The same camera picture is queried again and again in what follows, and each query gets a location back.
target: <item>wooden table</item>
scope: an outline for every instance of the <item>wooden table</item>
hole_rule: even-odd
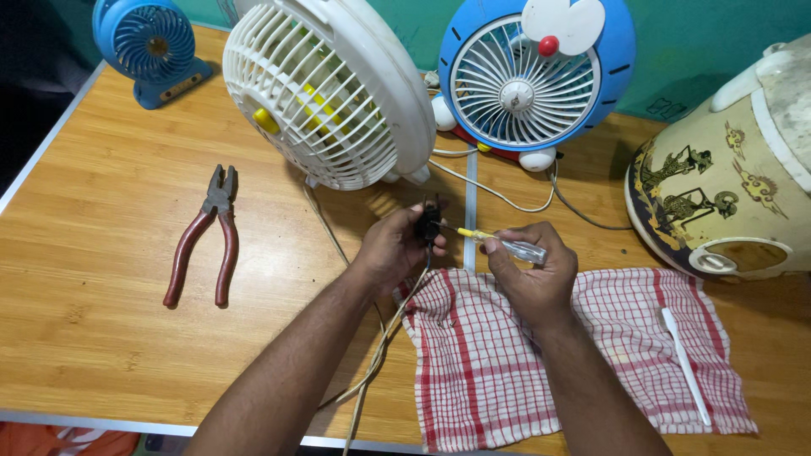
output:
[[[221,61],[227,34],[195,28],[198,55]],[[303,196],[303,176],[251,128],[216,75],[182,99],[143,110],[132,82],[110,68],[25,179],[0,217],[0,408],[196,426],[231,381],[344,265]],[[625,224],[624,171],[663,124],[613,114],[562,151],[560,188],[601,222]],[[441,136],[438,147],[465,145]],[[465,159],[443,159],[462,173]],[[241,251],[231,306],[213,303],[223,241],[209,229],[191,257],[180,305],[161,305],[178,237],[197,214],[214,166],[240,172],[235,204]],[[541,204],[543,174],[482,154],[479,180],[516,203]],[[315,193],[351,256],[392,209],[437,191],[461,225],[462,181],[436,168],[425,187],[377,183]],[[550,220],[582,270],[663,266],[632,231],[595,228],[559,201],[518,212],[478,193],[483,229]],[[461,265],[461,241],[444,265]],[[487,270],[483,256],[476,269]],[[811,318],[807,276],[738,286],[707,283],[732,338],[732,365],[761,435],[666,436],[678,454],[807,454],[811,449]],[[383,307],[391,312],[390,304]],[[329,393],[365,370],[378,327],[363,322]],[[419,445],[414,347],[399,331],[368,390],[362,441]],[[354,400],[319,413],[310,436],[343,438]],[[506,448],[564,454],[560,433]]]

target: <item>orange cloth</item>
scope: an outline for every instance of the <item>orange cloth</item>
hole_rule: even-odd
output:
[[[58,456],[63,451],[72,452],[75,447],[88,443],[79,456],[130,456],[140,439],[137,432],[120,431],[104,431],[92,439],[92,432],[101,431],[0,422],[0,456]]]

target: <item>red nose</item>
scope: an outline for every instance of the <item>red nose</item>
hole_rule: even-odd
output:
[[[557,38],[552,35],[544,37],[538,43],[538,54],[541,54],[543,57],[551,57],[557,52],[558,46],[560,46],[560,42]]]

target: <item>checkered towel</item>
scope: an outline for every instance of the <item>checkered towel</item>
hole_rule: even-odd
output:
[[[402,301],[414,281],[402,283]],[[663,433],[757,432],[729,337],[702,282],[667,269],[577,275],[572,305],[622,385]],[[705,426],[671,335],[655,309],[671,309],[710,412]],[[403,325],[417,347],[414,395],[426,451],[495,448],[560,430],[531,331],[490,274],[441,269],[426,275]]]

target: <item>pliers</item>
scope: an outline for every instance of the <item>pliers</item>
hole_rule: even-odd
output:
[[[234,197],[237,190],[237,171],[233,166],[228,167],[225,181],[222,180],[222,165],[217,165],[211,182],[208,184],[208,197],[203,201],[203,208],[197,218],[186,228],[180,237],[177,250],[174,251],[172,265],[172,278],[169,280],[169,289],[163,298],[163,305],[172,307],[178,304],[183,283],[186,281],[186,271],[189,267],[189,257],[197,239],[214,222],[214,216],[220,219],[222,232],[225,234],[225,255],[222,257],[220,276],[217,278],[217,292],[214,303],[223,307],[228,304],[228,288],[234,267],[237,265],[239,253],[239,238],[237,227],[234,224]]]

